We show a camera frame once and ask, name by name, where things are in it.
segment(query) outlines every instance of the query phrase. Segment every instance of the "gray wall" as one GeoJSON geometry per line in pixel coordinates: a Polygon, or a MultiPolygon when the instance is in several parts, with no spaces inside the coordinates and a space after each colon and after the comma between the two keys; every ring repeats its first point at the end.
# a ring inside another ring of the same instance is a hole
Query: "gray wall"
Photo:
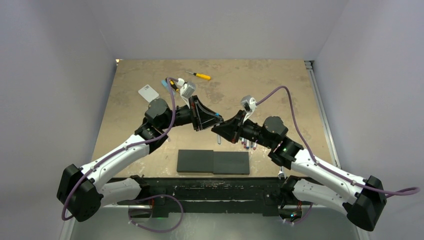
{"type": "Polygon", "coordinates": [[[87,162],[114,59],[83,0],[0,7],[0,239],[58,239],[63,169],[87,162]]]}
{"type": "Polygon", "coordinates": [[[318,56],[348,0],[88,0],[120,59],[318,56]]]}
{"type": "MultiPolygon", "coordinates": [[[[424,187],[424,1],[349,1],[315,64],[342,167],[424,187]]],[[[422,239],[424,194],[388,200],[372,236],[422,239]]]]}

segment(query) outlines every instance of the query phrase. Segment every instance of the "tabletop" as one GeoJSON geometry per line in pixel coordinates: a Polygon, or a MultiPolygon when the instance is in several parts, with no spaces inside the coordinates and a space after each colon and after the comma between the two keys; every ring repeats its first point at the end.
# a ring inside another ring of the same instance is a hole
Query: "tabletop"
{"type": "MultiPolygon", "coordinates": [[[[222,115],[224,120],[232,118],[242,109],[240,100],[244,96],[251,95],[259,101],[276,87],[287,86],[292,95],[294,113],[301,133],[317,157],[332,163],[315,94],[305,63],[301,59],[121,60],[110,90],[93,161],[122,144],[142,124],[149,104],[139,95],[138,90],[146,84],[155,89],[172,107],[170,94],[161,84],[161,80],[166,77],[183,78],[195,83],[194,95],[209,109],[222,115]],[[211,80],[185,71],[209,75],[211,80]]],[[[175,103],[178,106],[185,104],[179,94],[175,95],[175,103]]],[[[288,127],[287,136],[304,145],[295,130],[284,89],[256,108],[249,119],[261,126],[269,116],[281,117],[288,127]]],[[[222,139],[222,143],[218,144],[216,134],[210,129],[194,131],[191,124],[172,128],[168,136],[170,141],[126,167],[117,177],[245,177],[177,172],[180,149],[247,151],[240,142],[232,144],[222,139]]],[[[259,145],[256,150],[249,150],[250,177],[277,176],[279,167],[267,156],[269,151],[259,145]]],[[[285,172],[288,175],[302,176],[287,169],[285,172]]]]}

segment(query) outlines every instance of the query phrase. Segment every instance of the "screwdriver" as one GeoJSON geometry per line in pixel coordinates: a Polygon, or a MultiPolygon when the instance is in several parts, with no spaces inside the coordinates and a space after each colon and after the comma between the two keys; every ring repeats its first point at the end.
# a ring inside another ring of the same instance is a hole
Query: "screwdriver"
{"type": "Polygon", "coordinates": [[[205,74],[200,74],[200,73],[190,72],[190,71],[186,71],[186,73],[193,74],[194,76],[199,77],[201,79],[211,80],[211,77],[205,74]]]}

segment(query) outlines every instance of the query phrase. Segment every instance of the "purple cable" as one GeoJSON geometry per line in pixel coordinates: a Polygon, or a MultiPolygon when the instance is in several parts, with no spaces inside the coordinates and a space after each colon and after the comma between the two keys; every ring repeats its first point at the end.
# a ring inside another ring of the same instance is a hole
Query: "purple cable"
{"type": "Polygon", "coordinates": [[[287,92],[288,95],[288,102],[290,103],[290,110],[291,110],[291,117],[293,118],[293,123],[294,123],[294,127],[296,128],[296,132],[297,134],[299,134],[299,137],[302,139],[302,142],[305,144],[305,147],[307,148],[307,151],[309,152],[310,157],[312,158],[313,162],[316,163],[318,166],[320,166],[321,168],[323,168],[324,170],[326,170],[327,172],[330,172],[331,174],[336,175],[337,177],[348,181],[351,184],[355,184],[358,187],[364,188],[364,189],[368,189],[377,193],[382,193],[382,194],[387,194],[386,198],[390,198],[393,196],[408,196],[408,195],[413,195],[418,193],[421,189],[417,186],[413,186],[413,187],[408,187],[405,189],[401,189],[399,191],[386,191],[386,190],[381,190],[378,188],[374,188],[374,187],[370,187],[370,186],[366,186],[357,182],[354,182],[352,179],[341,175],[338,172],[335,172],[333,170],[331,170],[330,168],[322,165],[321,163],[317,163],[317,160],[315,159],[314,154],[312,153],[312,149],[309,146],[309,144],[306,142],[304,136],[301,134],[301,131],[299,130],[298,127],[298,123],[296,122],[296,118],[295,118],[295,109],[293,108],[293,103],[292,103],[292,96],[290,95],[290,91],[286,86],[279,86],[276,89],[274,89],[270,94],[268,94],[266,97],[264,97],[262,100],[258,101],[256,103],[256,105],[258,106],[259,104],[263,103],[265,100],[267,100],[269,97],[271,97],[271,95],[273,95],[275,92],[277,92],[280,89],[285,89],[285,91],[287,92]]]}
{"type": "MultiPolygon", "coordinates": [[[[175,81],[175,82],[178,82],[175,78],[172,78],[172,77],[167,77],[166,78],[166,82],[168,83],[168,91],[169,91],[169,94],[170,94],[170,96],[171,96],[171,101],[172,101],[172,118],[171,118],[171,123],[169,124],[169,127],[168,127],[168,129],[164,132],[164,133],[162,133],[162,135],[160,135],[160,136],[158,136],[158,137],[155,137],[155,138],[153,138],[153,139],[150,139],[150,140],[145,140],[145,141],[139,141],[139,142],[135,142],[135,143],[132,143],[132,144],[129,144],[127,147],[128,148],[131,148],[131,147],[134,147],[134,146],[137,146],[137,145],[141,145],[141,144],[148,144],[148,143],[151,143],[151,142],[154,142],[154,141],[157,141],[157,140],[159,140],[159,139],[161,139],[161,138],[163,138],[164,136],[166,136],[169,132],[170,132],[170,130],[171,130],[171,128],[172,128],[172,126],[174,125],[174,122],[175,122],[175,99],[174,99],[174,94],[173,94],[173,92],[172,92],[172,87],[171,87],[171,83],[170,83],[170,80],[172,80],[172,81],[175,81]]],[[[98,161],[98,163],[97,164],[95,164],[94,166],[93,166],[93,169],[97,169],[101,164],[103,164],[104,162],[106,162],[107,160],[109,160],[110,158],[112,158],[113,156],[115,156],[116,154],[118,154],[118,153],[120,153],[120,152],[122,152],[122,151],[125,151],[125,148],[120,148],[120,149],[118,149],[118,150],[116,150],[116,151],[114,151],[114,152],[112,152],[111,154],[109,154],[109,155],[107,155],[107,156],[105,156],[102,160],[100,160],[100,161],[98,161]]],[[[72,198],[72,196],[74,195],[74,193],[75,193],[75,191],[77,190],[77,188],[81,185],[81,183],[87,178],[87,176],[89,175],[89,174],[91,174],[92,172],[93,172],[93,169],[92,168],[90,168],[77,182],[76,182],[76,184],[75,184],[75,186],[73,186],[73,188],[72,188],[72,190],[69,192],[69,195],[67,196],[67,198],[66,198],[66,200],[65,200],[65,203],[63,204],[63,209],[62,209],[62,220],[63,221],[68,221],[68,220],[70,220],[71,218],[73,218],[74,216],[73,215],[70,215],[70,216],[68,216],[68,217],[66,217],[66,210],[68,209],[68,206],[69,206],[69,202],[70,202],[70,200],[71,200],[71,198],[72,198]]]]}
{"type": "Polygon", "coordinates": [[[178,226],[183,221],[184,210],[183,210],[183,205],[181,205],[181,202],[178,201],[175,197],[173,197],[171,195],[167,195],[167,194],[159,194],[159,195],[154,195],[154,196],[146,197],[146,198],[143,198],[143,199],[138,199],[136,201],[137,202],[143,202],[143,201],[150,200],[150,199],[155,199],[155,198],[158,198],[158,197],[166,197],[166,198],[173,199],[178,204],[179,208],[181,209],[181,216],[179,217],[179,220],[175,224],[175,226],[173,226],[171,228],[168,228],[168,229],[165,229],[165,230],[157,230],[157,229],[153,229],[153,228],[149,228],[149,227],[140,225],[140,224],[136,223],[135,221],[133,221],[133,219],[131,218],[131,209],[128,209],[129,223],[132,223],[133,225],[135,225],[135,226],[137,226],[139,228],[142,228],[144,230],[147,230],[147,231],[150,231],[150,232],[153,232],[153,233],[158,233],[158,234],[168,233],[168,232],[171,232],[172,230],[178,228],[178,226]]]}

